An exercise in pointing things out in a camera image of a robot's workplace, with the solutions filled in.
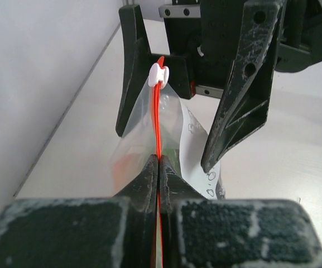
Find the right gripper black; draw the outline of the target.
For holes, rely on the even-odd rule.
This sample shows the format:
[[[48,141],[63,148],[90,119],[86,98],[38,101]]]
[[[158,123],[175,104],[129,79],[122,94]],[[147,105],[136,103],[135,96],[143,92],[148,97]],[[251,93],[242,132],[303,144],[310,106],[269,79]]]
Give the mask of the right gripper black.
[[[322,62],[322,1],[170,1],[158,11],[175,92],[218,97],[225,88],[201,158],[206,173],[266,123],[274,69]]]

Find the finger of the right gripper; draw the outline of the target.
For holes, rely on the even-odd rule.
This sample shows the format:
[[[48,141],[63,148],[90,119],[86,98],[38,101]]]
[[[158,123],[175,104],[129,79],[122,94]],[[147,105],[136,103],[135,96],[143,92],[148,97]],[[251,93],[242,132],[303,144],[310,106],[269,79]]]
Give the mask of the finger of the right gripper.
[[[151,52],[141,7],[138,4],[119,9],[124,49],[124,71],[121,102],[116,121],[116,133],[127,133],[126,124],[138,98],[151,65],[160,54]],[[169,84],[180,98],[191,99],[190,56],[166,55],[164,63],[170,69]]]

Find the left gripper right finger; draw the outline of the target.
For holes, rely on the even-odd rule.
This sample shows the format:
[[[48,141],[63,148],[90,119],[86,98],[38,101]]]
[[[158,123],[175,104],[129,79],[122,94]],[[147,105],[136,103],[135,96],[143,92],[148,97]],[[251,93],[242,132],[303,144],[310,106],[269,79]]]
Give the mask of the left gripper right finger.
[[[159,164],[163,267],[322,267],[305,209],[286,199],[207,199]]]

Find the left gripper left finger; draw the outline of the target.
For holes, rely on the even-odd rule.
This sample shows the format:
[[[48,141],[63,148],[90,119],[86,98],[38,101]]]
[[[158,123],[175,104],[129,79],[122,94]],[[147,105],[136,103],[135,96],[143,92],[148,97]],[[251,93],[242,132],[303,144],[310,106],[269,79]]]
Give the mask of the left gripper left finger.
[[[158,160],[109,198],[17,199],[0,214],[0,267],[155,267]]]

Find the white zip slider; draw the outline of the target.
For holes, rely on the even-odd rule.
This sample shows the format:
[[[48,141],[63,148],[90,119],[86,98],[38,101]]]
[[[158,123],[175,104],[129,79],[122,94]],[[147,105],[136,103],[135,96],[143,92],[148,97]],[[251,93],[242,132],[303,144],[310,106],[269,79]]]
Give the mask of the white zip slider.
[[[163,89],[169,80],[170,71],[167,66],[160,67],[158,63],[154,63],[149,71],[148,75],[148,86],[155,87],[160,86]]]

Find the clear zip top bag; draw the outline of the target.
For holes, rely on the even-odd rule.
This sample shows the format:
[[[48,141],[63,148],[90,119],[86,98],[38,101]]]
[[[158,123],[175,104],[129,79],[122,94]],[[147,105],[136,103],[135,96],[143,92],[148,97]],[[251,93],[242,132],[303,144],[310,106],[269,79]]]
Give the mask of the clear zip top bag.
[[[223,199],[220,165],[209,172],[201,167],[201,149],[207,132],[177,96],[169,82],[163,89],[148,86],[148,77],[136,99],[124,133],[112,156],[111,172],[117,193],[142,170],[148,158],[158,160],[156,190],[156,265],[162,265],[159,164],[169,158],[177,174],[207,199]]]

